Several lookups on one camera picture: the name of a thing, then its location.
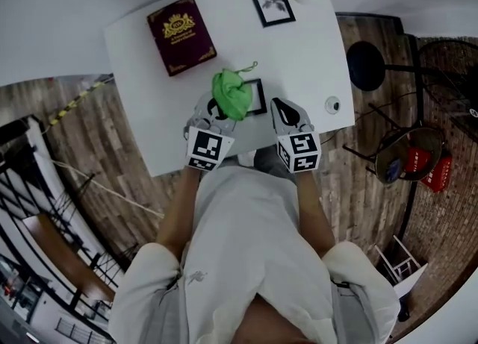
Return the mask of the red plastic crate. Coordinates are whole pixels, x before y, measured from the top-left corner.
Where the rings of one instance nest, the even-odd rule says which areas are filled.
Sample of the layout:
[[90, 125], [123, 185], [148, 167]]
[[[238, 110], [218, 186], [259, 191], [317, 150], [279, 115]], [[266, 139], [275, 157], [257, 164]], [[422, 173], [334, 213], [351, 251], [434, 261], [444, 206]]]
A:
[[[422, 148], [411, 147], [409, 149], [408, 162], [405, 173], [413, 173], [422, 170], [431, 160], [431, 152]], [[450, 180], [453, 157], [448, 150], [443, 149], [435, 168], [421, 180], [434, 193], [443, 191]]]

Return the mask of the yellow black striped floor tape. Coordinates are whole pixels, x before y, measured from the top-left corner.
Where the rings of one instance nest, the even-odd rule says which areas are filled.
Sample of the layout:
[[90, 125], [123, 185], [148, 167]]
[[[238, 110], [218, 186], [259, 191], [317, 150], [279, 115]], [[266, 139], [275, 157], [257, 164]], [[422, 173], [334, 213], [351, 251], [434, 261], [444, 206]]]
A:
[[82, 92], [80, 92], [72, 101], [70, 101], [63, 109], [61, 109], [53, 119], [51, 119], [49, 121], [48, 126], [52, 127], [52, 126], [58, 124], [59, 121], [61, 121], [62, 118], [64, 118], [65, 115], [67, 115], [68, 112], [70, 112], [74, 107], [77, 107], [78, 104], [84, 98], [86, 98], [89, 94], [94, 92], [96, 89], [98, 89], [100, 87], [103, 87], [104, 85], [106, 85], [108, 83], [109, 83], [109, 81], [96, 82], [93, 86], [91, 86], [88, 89], [83, 90]]

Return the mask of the black picture frame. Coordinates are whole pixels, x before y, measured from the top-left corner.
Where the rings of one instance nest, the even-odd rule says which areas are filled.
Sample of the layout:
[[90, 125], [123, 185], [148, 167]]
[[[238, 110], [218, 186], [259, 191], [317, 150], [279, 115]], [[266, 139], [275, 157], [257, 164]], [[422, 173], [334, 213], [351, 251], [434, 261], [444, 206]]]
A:
[[246, 117], [258, 116], [267, 112], [267, 105], [264, 96], [264, 89], [261, 80], [254, 79], [246, 81], [246, 84], [252, 89], [252, 102], [246, 113]]
[[288, 0], [252, 0], [264, 28], [295, 22]]

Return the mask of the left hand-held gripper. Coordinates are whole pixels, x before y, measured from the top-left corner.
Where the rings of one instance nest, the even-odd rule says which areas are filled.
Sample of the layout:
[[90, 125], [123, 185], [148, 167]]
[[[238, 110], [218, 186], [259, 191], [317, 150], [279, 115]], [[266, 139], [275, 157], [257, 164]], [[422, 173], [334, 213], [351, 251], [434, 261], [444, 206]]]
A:
[[184, 129], [186, 165], [206, 172], [216, 169], [223, 162], [235, 141], [232, 132], [236, 121], [217, 119], [213, 114], [216, 106], [211, 92], [202, 95]]

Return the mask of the green microfibre cloth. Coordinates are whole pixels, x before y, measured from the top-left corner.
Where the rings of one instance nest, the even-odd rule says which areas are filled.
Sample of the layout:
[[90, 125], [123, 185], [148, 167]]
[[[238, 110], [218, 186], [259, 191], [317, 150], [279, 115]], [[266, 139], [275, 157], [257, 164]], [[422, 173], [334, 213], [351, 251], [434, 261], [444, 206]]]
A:
[[212, 79], [211, 94], [221, 111], [230, 119], [238, 122], [246, 118], [252, 104], [252, 86], [244, 81], [240, 74], [251, 72], [258, 65], [232, 71], [222, 69]]

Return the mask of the white metal rack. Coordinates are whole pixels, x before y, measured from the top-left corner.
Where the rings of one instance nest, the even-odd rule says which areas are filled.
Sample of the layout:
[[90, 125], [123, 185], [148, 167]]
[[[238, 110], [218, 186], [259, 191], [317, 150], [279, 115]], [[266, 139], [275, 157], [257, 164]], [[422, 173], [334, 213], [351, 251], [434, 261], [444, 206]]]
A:
[[420, 262], [396, 235], [393, 239], [394, 247], [389, 255], [386, 255], [378, 245], [375, 245], [374, 249], [385, 265], [386, 274], [395, 293], [398, 298], [402, 298], [412, 291], [429, 264]]

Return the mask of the maroon hardcover book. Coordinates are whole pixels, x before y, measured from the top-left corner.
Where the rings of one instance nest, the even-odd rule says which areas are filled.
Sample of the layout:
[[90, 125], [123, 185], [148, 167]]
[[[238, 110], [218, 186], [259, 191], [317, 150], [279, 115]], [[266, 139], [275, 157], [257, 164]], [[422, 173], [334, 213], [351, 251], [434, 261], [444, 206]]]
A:
[[195, 0], [175, 1], [146, 20], [170, 77], [217, 56]]

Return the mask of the person's grey trousers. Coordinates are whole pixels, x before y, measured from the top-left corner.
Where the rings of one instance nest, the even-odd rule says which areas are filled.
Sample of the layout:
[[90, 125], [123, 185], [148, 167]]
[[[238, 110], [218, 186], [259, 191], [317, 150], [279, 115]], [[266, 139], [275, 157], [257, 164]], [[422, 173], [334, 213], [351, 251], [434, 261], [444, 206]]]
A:
[[253, 159], [253, 167], [278, 178], [285, 178], [287, 174], [282, 160], [277, 155], [276, 145], [258, 149]]

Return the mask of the person's white shirt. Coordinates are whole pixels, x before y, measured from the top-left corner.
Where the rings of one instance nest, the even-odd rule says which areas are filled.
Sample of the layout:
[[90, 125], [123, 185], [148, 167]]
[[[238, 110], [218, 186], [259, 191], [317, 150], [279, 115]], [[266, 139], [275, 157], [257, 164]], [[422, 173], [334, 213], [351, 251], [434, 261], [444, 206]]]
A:
[[296, 178], [241, 166], [200, 177], [181, 260], [145, 244], [116, 292], [117, 344], [231, 344], [260, 295], [305, 344], [386, 344], [400, 312], [391, 284], [350, 241], [320, 258], [299, 233]]

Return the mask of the person's chest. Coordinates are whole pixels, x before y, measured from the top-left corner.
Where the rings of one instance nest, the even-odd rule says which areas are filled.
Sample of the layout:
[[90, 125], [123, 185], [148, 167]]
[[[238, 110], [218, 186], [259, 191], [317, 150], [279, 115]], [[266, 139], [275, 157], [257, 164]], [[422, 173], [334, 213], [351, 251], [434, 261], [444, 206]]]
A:
[[302, 331], [280, 315], [260, 295], [252, 300], [231, 344], [305, 344]]

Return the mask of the small blue item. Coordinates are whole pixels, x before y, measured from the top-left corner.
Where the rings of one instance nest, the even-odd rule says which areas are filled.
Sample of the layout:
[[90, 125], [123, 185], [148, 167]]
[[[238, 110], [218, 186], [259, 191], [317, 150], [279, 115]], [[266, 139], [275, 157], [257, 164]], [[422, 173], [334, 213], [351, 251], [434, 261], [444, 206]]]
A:
[[399, 158], [391, 161], [385, 170], [385, 183], [391, 184], [395, 182], [400, 177], [402, 171], [402, 163]]

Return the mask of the brown wooden bench top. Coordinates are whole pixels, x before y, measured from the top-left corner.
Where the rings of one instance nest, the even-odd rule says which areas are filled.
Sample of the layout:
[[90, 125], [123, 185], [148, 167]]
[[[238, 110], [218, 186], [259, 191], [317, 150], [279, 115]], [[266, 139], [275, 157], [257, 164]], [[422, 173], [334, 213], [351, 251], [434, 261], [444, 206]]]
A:
[[74, 252], [46, 214], [23, 219], [25, 227], [48, 259], [88, 298], [113, 301], [115, 292]]

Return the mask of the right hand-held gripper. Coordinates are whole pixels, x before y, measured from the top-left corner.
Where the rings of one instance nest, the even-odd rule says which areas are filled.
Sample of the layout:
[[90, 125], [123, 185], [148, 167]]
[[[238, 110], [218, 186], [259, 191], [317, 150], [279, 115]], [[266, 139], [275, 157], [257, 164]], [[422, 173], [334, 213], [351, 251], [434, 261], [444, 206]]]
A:
[[320, 141], [307, 112], [298, 104], [278, 97], [271, 100], [270, 110], [277, 134], [277, 153], [286, 169], [290, 173], [317, 169]]

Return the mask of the black metal railing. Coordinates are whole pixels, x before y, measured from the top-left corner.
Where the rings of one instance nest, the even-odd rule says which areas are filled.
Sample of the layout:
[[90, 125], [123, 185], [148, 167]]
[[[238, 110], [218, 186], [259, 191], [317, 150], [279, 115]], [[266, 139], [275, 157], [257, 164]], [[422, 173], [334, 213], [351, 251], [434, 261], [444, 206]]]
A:
[[72, 285], [34, 241], [23, 219], [46, 214], [70, 248], [114, 292], [122, 260], [91, 231], [56, 167], [41, 122], [26, 116], [0, 126], [0, 301], [31, 327], [36, 341], [114, 344], [112, 301]]

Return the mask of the black pedestal fan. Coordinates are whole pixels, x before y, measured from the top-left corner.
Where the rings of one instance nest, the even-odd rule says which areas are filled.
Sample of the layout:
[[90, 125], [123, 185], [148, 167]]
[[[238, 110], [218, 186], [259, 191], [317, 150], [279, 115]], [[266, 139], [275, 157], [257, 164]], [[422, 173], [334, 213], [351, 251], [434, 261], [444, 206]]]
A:
[[387, 71], [412, 73], [453, 124], [478, 141], [478, 46], [441, 38], [418, 48], [414, 59], [411, 66], [387, 64], [378, 48], [365, 41], [347, 51], [350, 79], [357, 88], [378, 89]]

